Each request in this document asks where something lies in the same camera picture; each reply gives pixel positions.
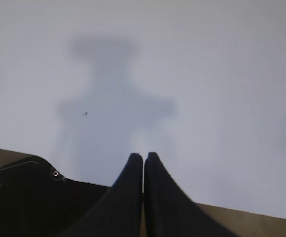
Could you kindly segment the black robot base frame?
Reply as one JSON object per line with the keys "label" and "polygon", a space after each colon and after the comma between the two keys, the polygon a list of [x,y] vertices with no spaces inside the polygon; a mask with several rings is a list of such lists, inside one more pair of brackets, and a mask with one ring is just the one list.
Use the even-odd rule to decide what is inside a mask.
{"label": "black robot base frame", "polygon": [[31,156],[0,168],[0,237],[55,237],[78,222],[107,186],[64,177]]}

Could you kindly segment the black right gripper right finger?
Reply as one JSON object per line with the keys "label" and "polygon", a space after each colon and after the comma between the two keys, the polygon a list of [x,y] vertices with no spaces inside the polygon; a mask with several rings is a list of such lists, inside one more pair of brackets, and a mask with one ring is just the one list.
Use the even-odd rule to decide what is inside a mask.
{"label": "black right gripper right finger", "polygon": [[143,196],[149,237],[235,236],[182,191],[155,152],[145,160]]}

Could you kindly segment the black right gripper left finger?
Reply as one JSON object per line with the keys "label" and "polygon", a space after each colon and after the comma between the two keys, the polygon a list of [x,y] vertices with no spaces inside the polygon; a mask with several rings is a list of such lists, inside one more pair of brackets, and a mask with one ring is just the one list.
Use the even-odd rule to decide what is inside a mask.
{"label": "black right gripper left finger", "polygon": [[60,237],[138,237],[143,197],[143,159],[130,154],[117,180],[83,217]]}

